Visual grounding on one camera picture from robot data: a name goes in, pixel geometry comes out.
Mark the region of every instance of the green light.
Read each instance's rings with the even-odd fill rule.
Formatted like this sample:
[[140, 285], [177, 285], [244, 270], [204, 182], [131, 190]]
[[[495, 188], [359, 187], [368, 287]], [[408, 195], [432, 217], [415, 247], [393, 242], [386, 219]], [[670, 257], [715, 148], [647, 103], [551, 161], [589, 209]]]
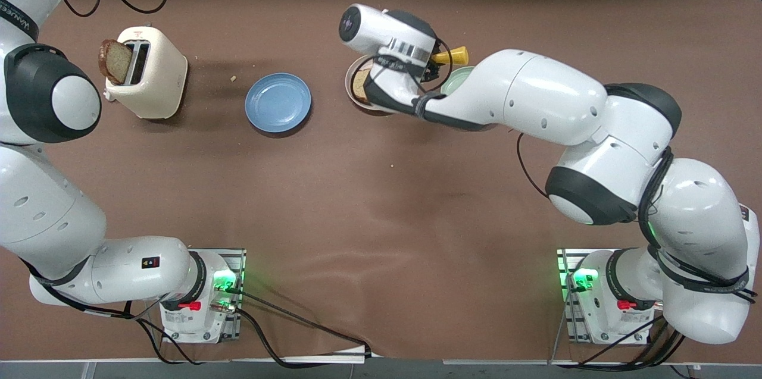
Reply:
[[583, 287], [583, 289], [590, 290], [593, 288], [593, 281], [598, 279], [598, 271], [585, 270], [582, 268], [582, 270], [575, 271], [572, 278], [574, 278], [574, 284], [577, 287]]
[[236, 286], [236, 274], [231, 270], [216, 271], [212, 277], [214, 289], [226, 292]]

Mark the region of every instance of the brown tabletop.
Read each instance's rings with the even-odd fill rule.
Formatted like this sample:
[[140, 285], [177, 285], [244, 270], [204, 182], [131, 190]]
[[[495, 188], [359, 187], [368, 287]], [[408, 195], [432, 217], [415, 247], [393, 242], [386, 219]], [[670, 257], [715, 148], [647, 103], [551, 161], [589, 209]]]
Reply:
[[[144, 8], [158, 0], [131, 0]], [[79, 10], [93, 0], [71, 0]], [[561, 313], [555, 250], [645, 244], [636, 224], [586, 227], [523, 176], [517, 133], [465, 133], [408, 116], [371, 117], [343, 88], [358, 55], [338, 19], [353, 2], [403, 8], [476, 63], [503, 48], [545, 54], [604, 83], [666, 89], [683, 109], [672, 146], [718, 168], [762, 211], [760, 0], [168, 0], [155, 15], [103, 0], [87, 19], [63, 5], [41, 41], [104, 85], [98, 45], [152, 23], [190, 62], [185, 103], [164, 122], [104, 102], [98, 128], [49, 146], [52, 162], [108, 217], [108, 237], [176, 236], [248, 249], [247, 289], [402, 358], [549, 358]], [[258, 133], [244, 97], [269, 73], [301, 77], [313, 110], [290, 137]], [[534, 178], [563, 149], [526, 139]], [[137, 325], [37, 303], [21, 262], [0, 251], [0, 358], [136, 358]], [[281, 355], [351, 344], [252, 311]], [[762, 363], [762, 308], [737, 342], [686, 343], [675, 361]], [[561, 344], [558, 358], [578, 359]], [[248, 327], [202, 359], [264, 357]], [[627, 360], [631, 352], [613, 352]]]

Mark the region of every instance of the green bowl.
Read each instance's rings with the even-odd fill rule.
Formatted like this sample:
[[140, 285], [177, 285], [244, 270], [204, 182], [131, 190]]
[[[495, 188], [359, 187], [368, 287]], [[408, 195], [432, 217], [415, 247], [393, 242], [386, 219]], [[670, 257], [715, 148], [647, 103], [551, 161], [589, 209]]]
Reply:
[[440, 89], [441, 94], [449, 95], [455, 92], [455, 89], [458, 89], [460, 85], [463, 84], [473, 70], [474, 67], [461, 67], [452, 71], [452, 74], [449, 75], [447, 81], [442, 84], [442, 88]]

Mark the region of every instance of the white robotic arm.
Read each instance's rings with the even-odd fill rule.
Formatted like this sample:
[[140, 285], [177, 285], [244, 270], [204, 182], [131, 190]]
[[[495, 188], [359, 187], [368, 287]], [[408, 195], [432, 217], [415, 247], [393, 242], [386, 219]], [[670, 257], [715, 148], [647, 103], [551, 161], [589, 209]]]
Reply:
[[101, 116], [87, 75], [36, 43], [59, 2], [0, 0], [0, 246], [27, 265], [43, 303], [103, 313], [91, 305], [158, 299], [177, 341], [215, 343], [225, 314], [213, 308], [236, 283], [224, 259], [163, 236], [106, 240], [103, 211], [43, 153], [42, 143], [84, 137]]
[[594, 252], [580, 266], [590, 280], [604, 277], [577, 281], [587, 289], [580, 300], [594, 343], [650, 320], [655, 301], [691, 339], [736, 339], [755, 295], [756, 215], [739, 210], [707, 164], [672, 161], [669, 142], [682, 115], [667, 92], [640, 83], [604, 86], [548, 57], [506, 50], [482, 60], [446, 97], [419, 96], [438, 39], [425, 21], [355, 4], [341, 17], [339, 35], [375, 57], [364, 89], [376, 107], [465, 130], [503, 124], [567, 146], [545, 182], [553, 205], [583, 224], [640, 222], [650, 249]]

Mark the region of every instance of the gray floor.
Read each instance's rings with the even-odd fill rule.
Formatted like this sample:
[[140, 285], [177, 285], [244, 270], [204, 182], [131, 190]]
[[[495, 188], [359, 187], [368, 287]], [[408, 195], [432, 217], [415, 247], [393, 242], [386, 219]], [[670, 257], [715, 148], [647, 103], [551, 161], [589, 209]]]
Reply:
[[[80, 363], [0, 363], [0, 379], [81, 379], [83, 365]], [[288, 370], [271, 363], [215, 363], [201, 366], [163, 365], [152, 363], [98, 363], [94, 379], [209, 379], [234, 377], [235, 379], [372, 379], [372, 378], [421, 378], [421, 379], [597, 379], [620, 377], [621, 379], [680, 379], [668, 367], [656, 367], [629, 373], [597, 373], [568, 371], [555, 366], [533, 365], [443, 365], [436, 361], [411, 361], [372, 359], [364, 365], [329, 365], [307, 370]], [[705, 379], [758, 379], [762, 378], [760, 367], [705, 366], [700, 371]]]

